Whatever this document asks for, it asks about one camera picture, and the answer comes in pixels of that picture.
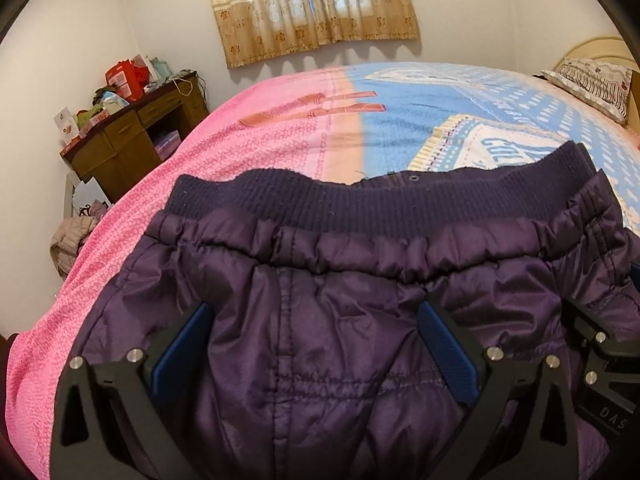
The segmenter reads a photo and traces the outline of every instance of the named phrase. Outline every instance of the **metal pin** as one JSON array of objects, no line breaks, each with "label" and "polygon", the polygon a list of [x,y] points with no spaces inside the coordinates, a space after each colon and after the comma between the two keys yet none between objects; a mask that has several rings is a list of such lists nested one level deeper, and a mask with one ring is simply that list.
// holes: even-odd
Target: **metal pin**
[{"label": "metal pin", "polygon": [[584,376],[584,382],[587,383],[589,386],[591,386],[592,384],[595,384],[597,380],[598,380],[598,374],[593,371],[587,372],[587,374]]},{"label": "metal pin", "polygon": [[486,356],[491,359],[491,361],[501,361],[504,358],[504,352],[502,348],[498,346],[489,346],[486,349]]},{"label": "metal pin", "polygon": [[545,359],[549,368],[558,368],[560,366],[560,358],[557,355],[549,354]]},{"label": "metal pin", "polygon": [[130,363],[137,363],[138,361],[142,361],[144,356],[145,353],[140,348],[134,348],[133,350],[129,350],[129,353],[127,353],[127,361]]},{"label": "metal pin", "polygon": [[84,359],[82,359],[80,356],[77,356],[69,361],[69,368],[71,368],[72,370],[79,370],[80,368],[82,368],[83,364]]}]

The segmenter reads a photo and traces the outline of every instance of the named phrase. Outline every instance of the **white wall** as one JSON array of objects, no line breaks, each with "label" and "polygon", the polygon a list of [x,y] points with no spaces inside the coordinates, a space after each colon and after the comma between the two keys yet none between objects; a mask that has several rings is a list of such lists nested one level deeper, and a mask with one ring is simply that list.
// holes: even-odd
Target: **white wall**
[{"label": "white wall", "polygon": [[0,44],[4,335],[33,326],[62,284],[49,241],[62,221],[69,170],[53,117],[65,106],[90,107],[104,73],[135,52],[122,0],[31,0]]},{"label": "white wall", "polygon": [[513,5],[519,72],[553,68],[576,44],[618,34],[597,0],[513,0]]},{"label": "white wall", "polygon": [[420,41],[353,42],[229,71],[210,0],[126,0],[144,54],[172,70],[193,68],[215,108],[258,80],[324,66],[382,60],[437,60],[515,69],[509,0],[412,0]]}]

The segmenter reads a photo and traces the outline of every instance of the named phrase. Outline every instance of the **pink and blue bedspread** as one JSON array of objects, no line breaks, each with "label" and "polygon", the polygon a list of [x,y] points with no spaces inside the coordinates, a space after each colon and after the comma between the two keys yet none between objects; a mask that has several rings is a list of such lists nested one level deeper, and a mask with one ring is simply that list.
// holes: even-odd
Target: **pink and blue bedspread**
[{"label": "pink and blue bedspread", "polygon": [[568,139],[604,168],[626,224],[640,232],[640,154],[632,133],[539,79],[472,66],[363,64],[263,81],[213,112],[178,152],[123,197],[94,231],[56,304],[14,342],[8,365],[10,439],[49,478],[56,385],[80,325],[188,173],[228,180],[289,168],[353,183],[411,168],[495,168],[542,158]]}]

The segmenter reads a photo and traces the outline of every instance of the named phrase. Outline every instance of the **desk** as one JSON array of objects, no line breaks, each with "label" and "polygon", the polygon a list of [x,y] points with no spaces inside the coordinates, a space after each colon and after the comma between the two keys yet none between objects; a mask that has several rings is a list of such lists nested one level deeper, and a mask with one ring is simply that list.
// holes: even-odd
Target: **desk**
[{"label": "desk", "polygon": [[93,177],[115,203],[161,161],[152,139],[178,130],[184,140],[209,111],[195,72],[170,82],[94,126],[61,156],[83,182]]}]

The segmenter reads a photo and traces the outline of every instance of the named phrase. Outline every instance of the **sheer curtain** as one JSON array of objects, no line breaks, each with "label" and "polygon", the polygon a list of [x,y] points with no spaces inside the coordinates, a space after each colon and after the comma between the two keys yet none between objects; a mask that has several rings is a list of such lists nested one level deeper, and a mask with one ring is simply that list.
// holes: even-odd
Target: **sheer curtain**
[{"label": "sheer curtain", "polygon": [[411,0],[212,0],[228,68],[337,41],[418,38]]}]

